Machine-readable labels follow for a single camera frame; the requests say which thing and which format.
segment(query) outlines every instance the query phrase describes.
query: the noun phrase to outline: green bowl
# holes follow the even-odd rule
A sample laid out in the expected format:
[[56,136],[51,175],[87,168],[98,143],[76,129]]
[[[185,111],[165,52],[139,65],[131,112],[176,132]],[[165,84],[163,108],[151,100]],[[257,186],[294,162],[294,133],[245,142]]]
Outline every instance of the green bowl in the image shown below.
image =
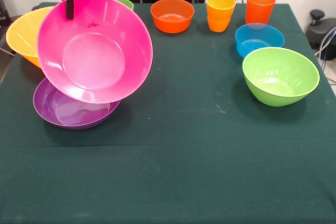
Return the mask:
[[316,66],[298,52],[279,47],[260,48],[243,61],[246,83],[253,95],[269,106],[295,103],[319,84]]
[[129,9],[134,10],[134,4],[129,0],[117,0],[120,3],[123,3],[125,6],[128,6]]

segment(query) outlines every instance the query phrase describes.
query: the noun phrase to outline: small black knob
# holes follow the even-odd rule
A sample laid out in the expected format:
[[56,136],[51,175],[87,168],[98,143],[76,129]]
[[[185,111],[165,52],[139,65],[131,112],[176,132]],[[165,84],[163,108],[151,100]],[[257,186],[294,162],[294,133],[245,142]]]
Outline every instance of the small black knob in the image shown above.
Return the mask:
[[321,18],[325,16],[325,14],[324,11],[315,9],[310,12],[310,16],[313,20],[319,21]]

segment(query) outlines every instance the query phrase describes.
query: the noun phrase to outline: plastic cup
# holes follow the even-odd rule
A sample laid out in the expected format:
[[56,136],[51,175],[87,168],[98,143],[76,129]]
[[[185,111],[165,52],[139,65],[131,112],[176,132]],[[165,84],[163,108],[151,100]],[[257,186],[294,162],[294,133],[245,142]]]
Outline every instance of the plastic cup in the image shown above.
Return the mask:
[[125,6],[129,7],[131,10],[134,10],[134,4],[129,0],[117,0],[120,3],[123,3]]
[[267,24],[273,11],[276,0],[247,0],[246,20],[247,24]]
[[235,0],[206,0],[209,29],[216,33],[225,31],[235,6]]

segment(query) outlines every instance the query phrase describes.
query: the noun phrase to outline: purple bowl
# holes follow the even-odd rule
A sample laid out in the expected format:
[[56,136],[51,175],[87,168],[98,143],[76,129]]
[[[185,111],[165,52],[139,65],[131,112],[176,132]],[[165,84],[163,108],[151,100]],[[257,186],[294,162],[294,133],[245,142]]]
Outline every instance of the purple bowl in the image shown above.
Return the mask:
[[70,130],[85,130],[105,121],[120,101],[90,104],[72,99],[57,90],[47,78],[36,88],[33,104],[47,122]]

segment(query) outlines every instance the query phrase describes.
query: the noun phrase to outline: red cup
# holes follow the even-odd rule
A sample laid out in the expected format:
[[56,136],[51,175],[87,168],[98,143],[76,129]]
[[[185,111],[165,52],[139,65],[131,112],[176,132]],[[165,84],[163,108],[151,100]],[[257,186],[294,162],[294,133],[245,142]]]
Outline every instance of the red cup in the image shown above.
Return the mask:
[[247,0],[245,22],[267,24],[276,0]]

